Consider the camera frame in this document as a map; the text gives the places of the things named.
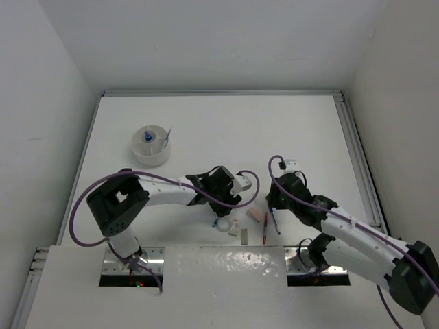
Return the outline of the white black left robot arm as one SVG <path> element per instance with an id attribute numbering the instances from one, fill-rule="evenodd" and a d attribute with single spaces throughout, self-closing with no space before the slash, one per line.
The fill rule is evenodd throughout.
<path id="1" fill-rule="evenodd" d="M 130 169 L 119 172 L 95 189 L 86 203 L 104 237 L 122 258 L 139 253 L 140 245 L 131 223 L 147 206 L 208 203 L 218 217 L 230 214 L 241 200 L 240 192 L 252 183 L 243 175 L 233 175 L 223 166 L 202 174 L 186 175 L 172 184 L 158 178 L 140 178 Z"/>

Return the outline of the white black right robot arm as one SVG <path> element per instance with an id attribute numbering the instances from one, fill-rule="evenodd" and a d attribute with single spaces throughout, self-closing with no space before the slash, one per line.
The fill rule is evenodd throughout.
<path id="1" fill-rule="evenodd" d="M 294 172 L 272 178 L 268 201 L 319 231 L 308 247 L 314 267 L 343 267 L 415 315 L 438 294 L 438 262 L 426 243 L 395 239 L 357 221 L 328 197 L 311 194 Z"/>

